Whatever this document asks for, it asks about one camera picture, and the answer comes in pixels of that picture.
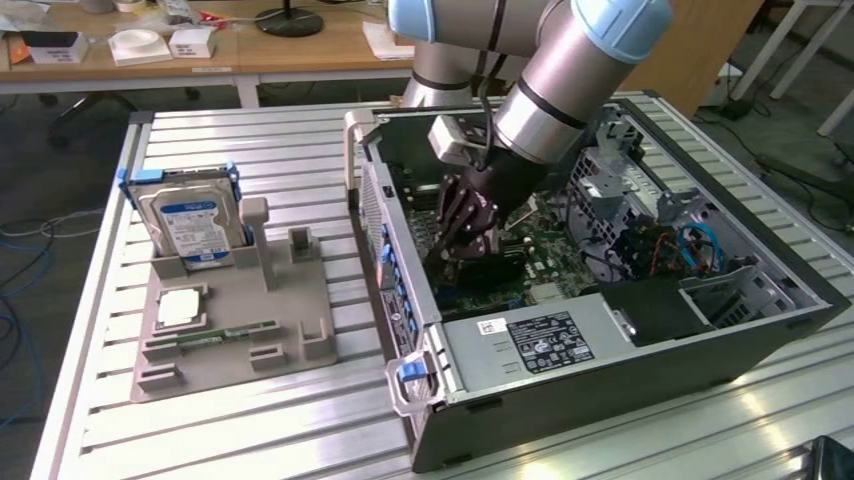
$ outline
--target light blue joint cap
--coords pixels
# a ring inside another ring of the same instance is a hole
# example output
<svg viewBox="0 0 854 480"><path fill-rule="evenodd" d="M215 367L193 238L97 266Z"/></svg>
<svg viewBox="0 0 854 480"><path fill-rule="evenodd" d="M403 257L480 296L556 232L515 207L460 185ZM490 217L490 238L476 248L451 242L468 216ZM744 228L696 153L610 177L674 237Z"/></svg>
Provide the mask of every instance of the light blue joint cap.
<svg viewBox="0 0 854 480"><path fill-rule="evenodd" d="M388 23L400 35L430 43L436 41L432 0L391 0Z"/></svg>
<svg viewBox="0 0 854 480"><path fill-rule="evenodd" d="M640 63L672 23L668 0L572 0L590 41L623 63Z"/></svg>

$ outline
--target white table leg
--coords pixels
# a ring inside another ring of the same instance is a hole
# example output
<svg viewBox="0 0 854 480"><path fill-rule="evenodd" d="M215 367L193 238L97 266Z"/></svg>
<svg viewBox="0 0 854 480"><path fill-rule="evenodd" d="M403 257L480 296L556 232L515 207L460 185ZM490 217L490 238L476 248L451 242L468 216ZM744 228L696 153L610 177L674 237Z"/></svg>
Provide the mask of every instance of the white table leg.
<svg viewBox="0 0 854 480"><path fill-rule="evenodd" d="M833 111L833 113L830 114L830 117L827 117L827 120L819 127L818 134L822 137L826 137L833 133L833 130L837 128L837 126L842 122L842 119L846 117L846 115L851 112L851 109L854 109L854 90L851 90L851 93L849 93L849 96L845 97L845 100L842 100L842 103L839 104L837 109Z"/></svg>
<svg viewBox="0 0 854 480"><path fill-rule="evenodd" d="M742 98L744 96L744 93L747 93L750 85L759 76L759 72L762 72L764 65L769 63L769 60L771 59L771 56L774 55L779 44L783 42L783 38L786 38L791 27L798 21L798 18L801 18L803 10L806 10L806 3L802 1L795 1L795 4L789 9L789 13L783 18L783 21L779 22L779 26L777 27L777 30L774 30L771 38L769 38L764 47L762 47L762 51L759 52L759 55L756 55L756 59L750 64L747 73L744 73L744 76L735 86L735 91L732 92L732 98L735 100Z"/></svg>
<svg viewBox="0 0 854 480"><path fill-rule="evenodd" d="M257 108L261 106L257 98L257 75L245 74L235 76L235 86L240 96L241 108Z"/></svg>
<svg viewBox="0 0 854 480"><path fill-rule="evenodd" d="M773 99L779 100L779 98L786 94L786 90L798 78L798 75L801 75L803 67L806 67L806 64L810 62L813 55L815 55L815 52L827 41L827 37L830 37L830 34L839 25L839 22L849 14L849 10L851 10L851 2L845 2L845 4L839 6L837 13L833 14L833 16L827 19L827 22L825 22L825 25L822 25L822 28L819 28L818 32L815 32L810 44L803 49L798 60L795 60L795 63L789 68L783 79L779 81L779 83L777 84L777 88L774 88L774 91L771 92Z"/></svg>

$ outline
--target metal slotted workbench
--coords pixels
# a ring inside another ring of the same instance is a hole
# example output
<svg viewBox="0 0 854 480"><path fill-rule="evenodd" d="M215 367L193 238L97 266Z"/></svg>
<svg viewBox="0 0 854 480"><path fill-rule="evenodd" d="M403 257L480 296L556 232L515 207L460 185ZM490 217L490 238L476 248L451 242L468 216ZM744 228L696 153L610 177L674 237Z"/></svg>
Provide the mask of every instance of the metal slotted workbench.
<svg viewBox="0 0 854 480"><path fill-rule="evenodd" d="M842 293L851 257L659 99L624 94ZM777 352L735 382L460 467L408 470L391 410L343 188L344 112L384 103L156 114L131 125L120 166L233 161L268 234L321 238L340 363L135 405L131 371L152 245L119 190L87 278L33 478L781 478L819 434L854 446L854 315ZM646 145L674 187L687 179Z"/></svg>

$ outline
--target desk lamp base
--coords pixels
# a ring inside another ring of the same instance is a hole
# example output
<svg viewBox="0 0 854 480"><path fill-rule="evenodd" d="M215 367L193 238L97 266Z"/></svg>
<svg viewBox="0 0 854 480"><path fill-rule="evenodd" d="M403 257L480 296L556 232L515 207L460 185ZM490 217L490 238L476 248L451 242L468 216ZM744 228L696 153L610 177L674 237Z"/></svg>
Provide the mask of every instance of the desk lamp base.
<svg viewBox="0 0 854 480"><path fill-rule="evenodd" d="M279 15L264 18L276 12ZM256 20L255 25L264 33L277 37L307 37L323 30L323 18L315 12L293 8L289 14L289 18L285 17L280 8L264 10L256 15L256 18L263 18L263 20Z"/></svg>

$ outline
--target circuit board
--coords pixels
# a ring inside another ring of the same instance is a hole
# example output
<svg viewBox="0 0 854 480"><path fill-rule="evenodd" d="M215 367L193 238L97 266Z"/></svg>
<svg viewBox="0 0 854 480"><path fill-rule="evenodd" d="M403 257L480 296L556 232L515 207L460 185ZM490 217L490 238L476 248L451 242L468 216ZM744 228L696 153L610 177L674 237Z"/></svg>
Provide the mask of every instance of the circuit board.
<svg viewBox="0 0 854 480"><path fill-rule="evenodd" d="M407 212L410 232L422 258L434 244L435 211ZM567 237L566 225L546 201L534 195L528 206L514 212L500 232L500 242L524 256L518 279L478 291L462 290L446 278L430 278L439 311L446 320L487 315L530 305L572 298L596 284L579 250Z"/></svg>

